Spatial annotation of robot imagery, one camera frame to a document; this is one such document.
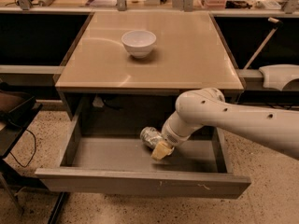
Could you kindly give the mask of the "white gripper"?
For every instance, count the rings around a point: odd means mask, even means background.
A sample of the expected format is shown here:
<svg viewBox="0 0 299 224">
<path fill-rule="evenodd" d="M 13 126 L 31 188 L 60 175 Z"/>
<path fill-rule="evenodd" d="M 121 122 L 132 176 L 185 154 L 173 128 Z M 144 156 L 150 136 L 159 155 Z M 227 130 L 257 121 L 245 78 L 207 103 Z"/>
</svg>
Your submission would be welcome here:
<svg viewBox="0 0 299 224">
<path fill-rule="evenodd" d="M 188 136 L 175 134 L 168 123 L 162 128 L 162 137 L 166 142 L 159 141 L 151 153 L 151 157 L 156 161 L 160 161 L 166 156 L 171 155 L 174 150 L 173 147 L 179 147 L 188 140 Z"/>
</svg>

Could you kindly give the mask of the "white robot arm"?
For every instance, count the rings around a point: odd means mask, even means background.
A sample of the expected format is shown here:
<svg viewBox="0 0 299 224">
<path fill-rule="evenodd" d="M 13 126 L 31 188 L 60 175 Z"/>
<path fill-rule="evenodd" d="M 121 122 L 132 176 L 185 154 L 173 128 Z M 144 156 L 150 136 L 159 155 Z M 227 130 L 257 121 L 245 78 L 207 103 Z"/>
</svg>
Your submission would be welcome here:
<svg viewBox="0 0 299 224">
<path fill-rule="evenodd" d="M 186 91 L 162 128 L 163 139 L 151 157 L 161 160 L 204 126 L 221 128 L 277 152 L 299 159 L 299 113 L 296 111 L 232 105 L 221 91 L 207 88 Z"/>
</svg>

